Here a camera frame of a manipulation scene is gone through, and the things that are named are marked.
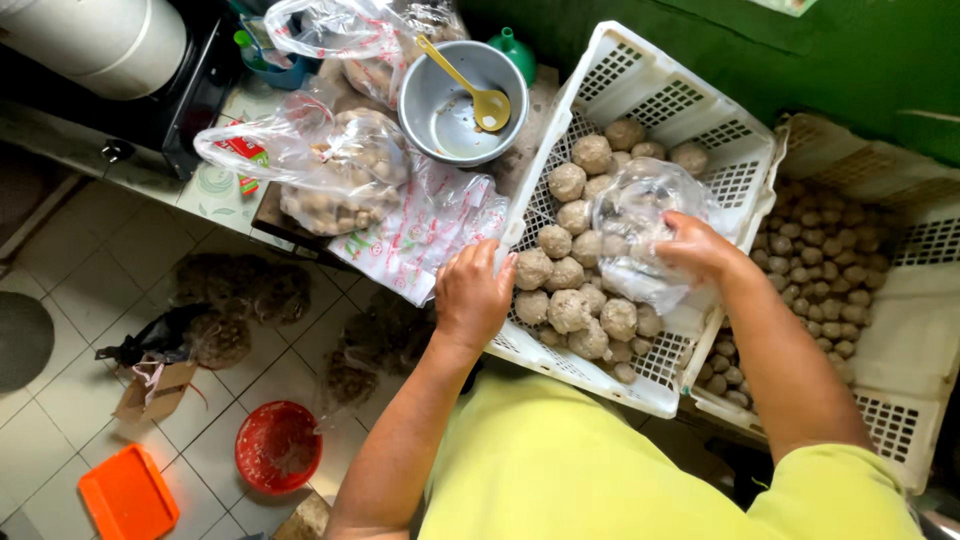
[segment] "yellow ladle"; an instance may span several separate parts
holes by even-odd
[[[423,35],[417,36],[417,45],[473,96],[473,118],[480,128],[495,132],[507,125],[510,120],[510,100],[503,92],[474,88]]]

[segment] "orange plastic lid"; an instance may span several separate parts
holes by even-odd
[[[180,518],[153,458],[136,443],[83,475],[77,487],[103,540],[153,540]]]

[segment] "aluminum bowl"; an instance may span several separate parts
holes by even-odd
[[[510,120],[486,132],[473,118],[473,98],[426,54],[414,61],[400,84],[396,112],[407,138],[426,156],[472,167],[503,154],[527,117],[527,85],[500,51],[480,41],[448,41],[437,50],[479,90],[500,90],[510,100]]]

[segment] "cardboard box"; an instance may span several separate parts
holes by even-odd
[[[113,416],[124,422],[136,424],[177,410],[177,405],[183,399],[183,393],[186,392],[198,367],[195,362],[177,362],[165,366],[149,405],[145,404],[147,387],[139,376],[134,377],[130,386],[127,386],[127,391],[120,398],[120,404],[113,411]]]

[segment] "plastic basket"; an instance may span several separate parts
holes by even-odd
[[[809,114],[783,128],[790,133],[783,177],[828,185],[908,219],[887,283],[872,302],[874,322],[848,365],[877,452],[907,489],[921,493],[960,369],[960,170]],[[691,395],[699,409],[764,436],[751,412],[701,388]]]
[[[536,245],[537,233],[555,222],[560,207],[547,189],[547,175],[570,161],[578,138],[621,117],[636,118],[648,139],[668,148],[692,140],[707,150],[710,161],[701,180],[720,200],[725,225],[740,231],[736,243],[746,251],[760,217],[773,205],[774,135],[716,88],[615,22],[597,25],[586,53],[557,94],[530,169],[517,192],[509,194],[512,205],[502,241],[513,251]],[[723,321],[716,306],[716,295],[704,289],[669,313],[653,350],[631,360],[639,377],[629,385],[570,351],[543,346],[512,310],[487,352],[673,418]]]

